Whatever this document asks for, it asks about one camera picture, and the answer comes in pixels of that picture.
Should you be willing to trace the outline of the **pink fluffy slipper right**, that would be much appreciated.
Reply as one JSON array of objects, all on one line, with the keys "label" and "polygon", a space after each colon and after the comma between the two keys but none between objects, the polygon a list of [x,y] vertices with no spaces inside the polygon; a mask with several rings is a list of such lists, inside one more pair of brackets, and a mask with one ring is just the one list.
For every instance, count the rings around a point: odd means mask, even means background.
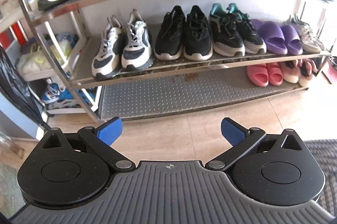
[{"label": "pink fluffy slipper right", "polygon": [[299,68],[300,76],[298,83],[302,87],[307,88],[314,77],[314,73],[318,72],[317,66],[312,59],[303,59],[302,65]]}]

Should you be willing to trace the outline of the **pink fluffy slipper left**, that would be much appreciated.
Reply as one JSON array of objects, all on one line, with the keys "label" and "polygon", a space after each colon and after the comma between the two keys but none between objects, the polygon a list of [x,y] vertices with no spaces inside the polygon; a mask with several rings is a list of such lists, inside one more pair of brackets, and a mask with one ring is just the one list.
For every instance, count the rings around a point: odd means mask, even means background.
[{"label": "pink fluffy slipper left", "polygon": [[298,60],[279,62],[283,79],[289,83],[297,83],[300,77]]}]

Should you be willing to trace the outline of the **pink fluffy slipper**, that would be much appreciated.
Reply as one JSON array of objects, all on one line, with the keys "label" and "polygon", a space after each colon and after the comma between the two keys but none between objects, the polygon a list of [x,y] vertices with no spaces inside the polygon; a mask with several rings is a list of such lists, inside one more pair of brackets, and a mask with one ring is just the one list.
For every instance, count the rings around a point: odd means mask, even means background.
[{"label": "pink fluffy slipper", "polygon": [[318,72],[317,66],[312,59],[303,59],[302,65],[299,68],[300,76],[298,83],[302,87],[307,88],[314,77],[314,73]]},{"label": "pink fluffy slipper", "polygon": [[297,83],[300,77],[298,60],[279,62],[283,79],[289,83]]}]

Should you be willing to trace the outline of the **pink bathroom scale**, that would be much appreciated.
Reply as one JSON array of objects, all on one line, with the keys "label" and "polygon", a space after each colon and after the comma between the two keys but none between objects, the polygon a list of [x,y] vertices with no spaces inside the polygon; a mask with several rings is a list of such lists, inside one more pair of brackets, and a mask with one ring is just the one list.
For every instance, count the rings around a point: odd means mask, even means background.
[{"label": "pink bathroom scale", "polygon": [[322,72],[331,84],[337,84],[337,71],[330,62],[324,65]]}]

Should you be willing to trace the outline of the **blue items behind rack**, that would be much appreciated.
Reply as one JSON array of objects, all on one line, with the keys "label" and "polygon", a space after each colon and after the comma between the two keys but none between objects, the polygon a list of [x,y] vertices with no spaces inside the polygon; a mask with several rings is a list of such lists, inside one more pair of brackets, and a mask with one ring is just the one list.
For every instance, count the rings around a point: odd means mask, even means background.
[{"label": "blue items behind rack", "polygon": [[74,70],[72,69],[73,64],[78,64],[79,59],[76,58],[78,54],[82,53],[82,49],[87,41],[90,40],[90,35],[86,30],[86,25],[82,18],[82,15],[78,10],[74,10],[70,12],[72,23],[75,26],[77,34],[79,35],[79,41],[76,46],[73,48],[70,56],[66,58],[63,54],[63,51],[60,48],[58,41],[56,40],[55,34],[52,31],[52,28],[49,24],[49,21],[45,21],[43,24],[47,29],[47,32],[52,40],[53,45],[55,46],[59,56],[63,60],[63,64],[60,65],[58,59],[51,51],[50,46],[47,44],[46,39],[43,34],[38,29],[39,23],[35,22],[35,17],[33,12],[31,11],[30,4],[28,0],[18,0],[19,5],[22,9],[23,15],[28,23],[28,26],[33,33],[36,41],[42,47],[42,52],[44,53],[47,61],[49,62],[52,70],[54,71],[54,75],[59,78],[61,83],[70,91],[74,100],[80,107],[93,119],[96,119],[96,111],[98,110],[99,104],[99,96],[101,89],[98,88],[96,92],[95,98],[92,98],[90,94],[87,92],[86,88],[82,88],[80,86],[73,86],[71,84],[71,77],[73,76]]}]

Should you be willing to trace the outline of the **metal perforated shoe rack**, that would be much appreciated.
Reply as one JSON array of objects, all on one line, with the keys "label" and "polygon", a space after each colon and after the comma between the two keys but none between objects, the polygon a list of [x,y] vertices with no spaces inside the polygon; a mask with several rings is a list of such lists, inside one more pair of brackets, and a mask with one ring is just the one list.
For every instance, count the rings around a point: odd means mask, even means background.
[{"label": "metal perforated shoe rack", "polygon": [[302,69],[305,59],[329,57],[297,16],[286,22],[251,18],[257,4],[270,13],[284,2],[18,0],[49,65],[38,71],[36,63],[21,63],[18,71],[28,82],[49,81],[45,104],[59,111],[80,106],[98,121],[103,109],[90,88],[106,101],[102,87],[116,83],[276,62]]}]

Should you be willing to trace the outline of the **white storage shelf unit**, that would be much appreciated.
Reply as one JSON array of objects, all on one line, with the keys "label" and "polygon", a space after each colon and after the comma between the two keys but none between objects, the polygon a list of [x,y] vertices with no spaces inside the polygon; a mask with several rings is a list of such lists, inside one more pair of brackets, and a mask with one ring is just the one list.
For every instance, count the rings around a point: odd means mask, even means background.
[{"label": "white storage shelf unit", "polygon": [[95,97],[92,98],[87,88],[71,85],[72,81],[75,80],[75,69],[81,67],[79,59],[84,56],[84,48],[90,42],[90,35],[87,33],[85,24],[76,17],[75,13],[72,13],[71,16],[76,34],[79,36],[77,43],[73,47],[70,46],[69,40],[65,37],[62,37],[60,40],[56,39],[62,34],[54,34],[49,22],[45,22],[44,25],[50,36],[51,43],[45,42],[44,44],[40,44],[37,42],[38,47],[41,49],[44,47],[50,49],[56,59],[56,63],[60,65],[60,69],[65,74],[64,80],[60,79],[56,73],[57,68],[50,64],[43,50],[22,54],[14,62],[18,73],[24,81],[33,82],[46,79],[50,84],[56,83],[60,92],[69,91],[73,87],[78,92],[78,96],[87,104],[87,106],[83,107],[76,99],[64,99],[60,100],[60,102],[49,103],[46,111],[51,115],[86,113],[87,110],[95,112],[99,106],[101,87],[97,88]]}]

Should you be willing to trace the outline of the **purple slide slipper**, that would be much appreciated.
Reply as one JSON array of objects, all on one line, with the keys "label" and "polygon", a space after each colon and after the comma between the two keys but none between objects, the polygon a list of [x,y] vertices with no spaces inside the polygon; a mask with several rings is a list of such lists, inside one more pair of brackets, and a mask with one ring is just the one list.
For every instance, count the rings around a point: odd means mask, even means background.
[{"label": "purple slide slipper", "polygon": [[285,45],[285,36],[278,24],[272,21],[263,22],[257,19],[252,19],[251,23],[264,40],[269,52],[279,55],[288,54],[288,49]]},{"label": "purple slide slipper", "polygon": [[296,29],[292,25],[284,24],[281,26],[281,30],[285,37],[285,46],[288,52],[292,55],[302,55],[303,47]]}]

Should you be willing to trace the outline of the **black teal running sneaker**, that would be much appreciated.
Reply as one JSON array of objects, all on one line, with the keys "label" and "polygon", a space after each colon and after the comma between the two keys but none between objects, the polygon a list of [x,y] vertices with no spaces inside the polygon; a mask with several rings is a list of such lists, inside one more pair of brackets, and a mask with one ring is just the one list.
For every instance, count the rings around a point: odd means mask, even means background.
[{"label": "black teal running sneaker", "polygon": [[267,46],[251,23],[249,15],[242,12],[235,3],[230,3],[227,11],[235,19],[237,32],[243,39],[246,52],[249,54],[265,54]]}]

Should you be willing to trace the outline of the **pink slide slipper right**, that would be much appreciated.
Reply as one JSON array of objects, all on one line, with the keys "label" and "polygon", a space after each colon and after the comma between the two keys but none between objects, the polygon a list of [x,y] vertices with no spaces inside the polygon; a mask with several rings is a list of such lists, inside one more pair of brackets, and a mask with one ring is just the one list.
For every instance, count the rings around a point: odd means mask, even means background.
[{"label": "pink slide slipper right", "polygon": [[266,67],[269,77],[269,84],[272,84],[273,86],[280,86],[283,82],[283,74],[279,63],[267,63]]}]

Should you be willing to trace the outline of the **pink slide slipper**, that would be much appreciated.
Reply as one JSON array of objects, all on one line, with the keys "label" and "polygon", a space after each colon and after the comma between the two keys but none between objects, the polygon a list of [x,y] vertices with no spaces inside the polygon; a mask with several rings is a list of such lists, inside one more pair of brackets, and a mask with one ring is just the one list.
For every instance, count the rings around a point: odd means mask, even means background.
[{"label": "pink slide slipper", "polygon": [[283,82],[283,74],[279,63],[267,63],[266,67],[269,77],[269,84],[272,84],[273,86],[280,86]]},{"label": "pink slide slipper", "polygon": [[266,64],[247,66],[247,76],[256,86],[266,87],[269,84],[269,75]]}]

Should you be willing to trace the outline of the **pink slide slipper left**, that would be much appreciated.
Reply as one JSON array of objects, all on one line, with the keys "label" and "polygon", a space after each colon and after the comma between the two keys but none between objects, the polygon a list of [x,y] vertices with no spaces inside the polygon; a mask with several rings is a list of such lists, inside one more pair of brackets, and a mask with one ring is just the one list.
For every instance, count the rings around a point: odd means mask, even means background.
[{"label": "pink slide slipper left", "polygon": [[247,66],[247,76],[256,86],[266,87],[269,84],[269,75],[266,64]]}]

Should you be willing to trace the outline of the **black sneaker white sole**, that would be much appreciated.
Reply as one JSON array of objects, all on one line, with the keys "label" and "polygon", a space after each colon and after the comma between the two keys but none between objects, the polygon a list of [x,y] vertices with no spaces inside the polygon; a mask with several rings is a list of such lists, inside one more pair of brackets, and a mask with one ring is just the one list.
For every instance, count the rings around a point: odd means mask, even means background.
[{"label": "black sneaker white sole", "polygon": [[165,14],[154,45],[155,57],[162,61],[174,61],[183,52],[182,36],[186,18],[179,5]]}]

